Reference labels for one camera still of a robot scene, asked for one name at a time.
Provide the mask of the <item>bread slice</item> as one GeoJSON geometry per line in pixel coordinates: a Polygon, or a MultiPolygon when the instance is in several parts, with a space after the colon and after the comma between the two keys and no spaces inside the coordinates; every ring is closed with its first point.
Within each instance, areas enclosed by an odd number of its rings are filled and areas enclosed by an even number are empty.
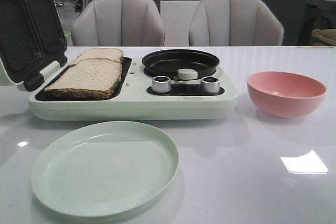
{"type": "Polygon", "coordinates": [[[124,54],[123,51],[119,48],[92,48],[81,53],[69,65],[74,66],[82,60],[100,59],[100,58],[123,63],[124,54]]]}
{"type": "Polygon", "coordinates": [[[81,60],[44,91],[56,98],[103,100],[113,94],[121,74],[120,62],[106,58],[81,60]]]}

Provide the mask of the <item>pink plastic bowl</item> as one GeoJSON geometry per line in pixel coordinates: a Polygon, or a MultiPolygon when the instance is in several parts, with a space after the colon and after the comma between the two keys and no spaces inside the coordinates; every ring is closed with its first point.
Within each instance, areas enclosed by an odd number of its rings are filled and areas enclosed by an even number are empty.
{"type": "Polygon", "coordinates": [[[247,88],[252,102],[280,118],[298,118],[316,110],[327,87],[320,81],[291,72],[266,71],[251,74],[247,88]]]}

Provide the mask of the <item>green breakfast maker lid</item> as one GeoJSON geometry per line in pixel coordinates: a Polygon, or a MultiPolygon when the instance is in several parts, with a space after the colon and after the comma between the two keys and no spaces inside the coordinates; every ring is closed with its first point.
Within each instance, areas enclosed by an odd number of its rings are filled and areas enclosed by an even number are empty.
{"type": "Polygon", "coordinates": [[[1,85],[34,91],[67,63],[54,0],[1,0],[1,85]]]}

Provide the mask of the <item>green breakfast maker base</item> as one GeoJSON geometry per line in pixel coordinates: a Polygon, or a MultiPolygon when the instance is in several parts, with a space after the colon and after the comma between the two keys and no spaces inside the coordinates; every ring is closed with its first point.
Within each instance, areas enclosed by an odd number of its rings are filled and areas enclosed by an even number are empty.
{"type": "Polygon", "coordinates": [[[220,83],[218,94],[199,94],[199,80],[172,82],[173,88],[189,87],[193,95],[151,94],[152,77],[145,74],[142,59],[125,57],[122,80],[111,99],[53,101],[40,87],[28,102],[37,117],[54,121],[220,119],[234,111],[238,93],[221,67],[213,77],[220,83]]]}

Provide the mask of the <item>left silver knob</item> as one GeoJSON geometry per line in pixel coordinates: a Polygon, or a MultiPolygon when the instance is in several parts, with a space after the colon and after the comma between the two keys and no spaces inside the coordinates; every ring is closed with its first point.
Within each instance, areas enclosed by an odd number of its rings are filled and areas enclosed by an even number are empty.
{"type": "Polygon", "coordinates": [[[155,93],[168,93],[171,91],[171,79],[167,76],[156,76],[152,79],[151,90],[155,93]]]}

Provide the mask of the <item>silver knob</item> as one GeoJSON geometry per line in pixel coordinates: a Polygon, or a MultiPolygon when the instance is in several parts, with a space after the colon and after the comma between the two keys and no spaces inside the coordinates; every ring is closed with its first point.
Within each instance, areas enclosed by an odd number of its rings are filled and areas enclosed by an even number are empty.
{"type": "Polygon", "coordinates": [[[220,81],[215,77],[203,77],[200,82],[201,91],[207,94],[216,94],[220,92],[220,81]]]}
{"type": "Polygon", "coordinates": [[[168,93],[171,91],[171,79],[167,76],[156,76],[152,79],[151,90],[155,93],[168,93]]]}

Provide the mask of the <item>black round frying pan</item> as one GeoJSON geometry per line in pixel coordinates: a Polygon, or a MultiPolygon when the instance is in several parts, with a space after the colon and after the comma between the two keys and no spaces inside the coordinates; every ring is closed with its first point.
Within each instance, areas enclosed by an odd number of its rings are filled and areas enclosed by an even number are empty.
{"type": "Polygon", "coordinates": [[[151,76],[173,79],[179,69],[193,69],[200,79],[215,73],[220,60],[208,52],[191,49],[167,49],[152,52],[142,58],[142,64],[151,76]]]}

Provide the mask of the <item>right silver knob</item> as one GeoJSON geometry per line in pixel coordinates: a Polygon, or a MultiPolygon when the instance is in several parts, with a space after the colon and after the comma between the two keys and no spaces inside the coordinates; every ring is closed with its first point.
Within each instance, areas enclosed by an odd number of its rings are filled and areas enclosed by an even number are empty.
{"type": "Polygon", "coordinates": [[[203,77],[200,82],[201,91],[207,94],[216,94],[220,92],[220,81],[215,77],[203,77]]]}

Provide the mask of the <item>light green round plate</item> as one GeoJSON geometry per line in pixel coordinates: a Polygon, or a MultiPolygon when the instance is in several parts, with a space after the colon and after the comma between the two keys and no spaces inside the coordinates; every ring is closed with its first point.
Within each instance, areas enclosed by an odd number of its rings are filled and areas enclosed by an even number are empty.
{"type": "Polygon", "coordinates": [[[120,218],[157,201],[179,166],[174,141],[140,122],[93,124],[50,144],[31,174],[36,198],[76,218],[120,218]]]}

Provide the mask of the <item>white cabinet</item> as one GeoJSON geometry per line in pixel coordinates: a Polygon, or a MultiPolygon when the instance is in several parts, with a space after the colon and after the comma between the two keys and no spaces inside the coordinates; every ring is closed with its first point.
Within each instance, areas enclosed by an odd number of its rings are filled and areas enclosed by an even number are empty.
{"type": "Polygon", "coordinates": [[[188,31],[201,0],[160,0],[165,46],[188,46],[188,31]]]}

